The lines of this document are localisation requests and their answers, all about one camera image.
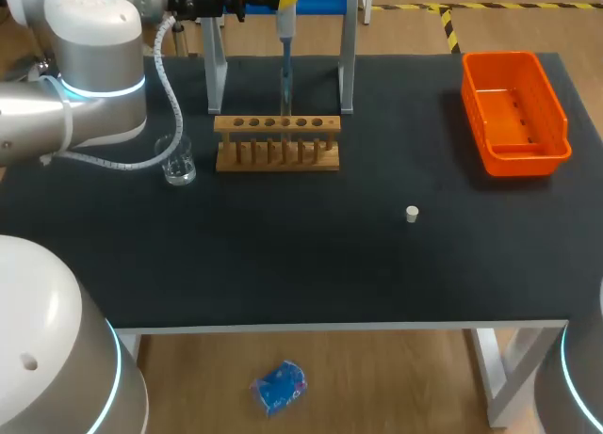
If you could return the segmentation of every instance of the wooden test tube rack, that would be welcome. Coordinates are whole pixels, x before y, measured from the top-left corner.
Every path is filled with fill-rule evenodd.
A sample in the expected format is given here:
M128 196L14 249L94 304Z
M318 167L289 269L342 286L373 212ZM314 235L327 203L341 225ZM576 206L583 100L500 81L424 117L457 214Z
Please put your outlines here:
M214 130L222 136L216 160L218 172L339 170L335 135L341 131L341 120L337 116L217 116ZM292 141L292 134L303 135L304 139ZM326 140L312 137L318 134L326 135ZM254 135L274 136L260 142ZM239 140L246 136L249 140Z

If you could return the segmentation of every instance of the crumpled blue packet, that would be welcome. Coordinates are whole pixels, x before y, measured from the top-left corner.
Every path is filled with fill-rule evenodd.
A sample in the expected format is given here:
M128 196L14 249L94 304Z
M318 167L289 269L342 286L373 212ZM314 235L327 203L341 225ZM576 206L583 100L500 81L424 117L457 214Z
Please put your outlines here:
M307 387L302 369L284 361L276 370L255 380L251 389L270 417L299 398Z

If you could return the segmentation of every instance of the black tabletop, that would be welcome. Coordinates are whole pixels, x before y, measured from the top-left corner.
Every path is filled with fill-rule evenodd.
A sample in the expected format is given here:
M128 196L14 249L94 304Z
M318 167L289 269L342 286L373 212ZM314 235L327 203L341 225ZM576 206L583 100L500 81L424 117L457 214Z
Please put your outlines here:
M560 59L540 58L574 149L550 178L487 177L459 56L359 57L339 172L216 174L203 62L168 59L194 184L23 164L0 185L0 233L58 255L117 328L570 318L603 277L603 148ZM90 152L145 159L173 130L147 65L145 132ZM223 113L276 114L279 66L229 59ZM294 80L294 114L337 114L333 58L295 58Z

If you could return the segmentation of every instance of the orange plastic basket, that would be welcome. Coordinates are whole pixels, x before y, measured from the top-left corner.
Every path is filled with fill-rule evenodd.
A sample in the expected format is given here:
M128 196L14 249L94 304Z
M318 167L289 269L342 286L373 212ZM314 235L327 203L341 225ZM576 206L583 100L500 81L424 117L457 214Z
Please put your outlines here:
M463 69L464 107L490 175L549 175L571 156L567 118L534 53L469 53Z

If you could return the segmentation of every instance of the table leg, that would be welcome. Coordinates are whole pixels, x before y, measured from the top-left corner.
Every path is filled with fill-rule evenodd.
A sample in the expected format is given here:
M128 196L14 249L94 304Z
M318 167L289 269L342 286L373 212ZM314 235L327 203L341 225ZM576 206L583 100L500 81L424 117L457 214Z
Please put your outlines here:
M373 0L362 0L362 7L365 11L365 18L363 20L363 23L370 24L370 12L373 8Z
M493 329L473 329L490 427L508 427L533 400L535 372L562 328L524 328L501 356Z
M137 335L135 333L118 333L118 336L120 337L120 340L122 340L125 348L134 358L134 361L136 361L139 357L140 338L142 335Z

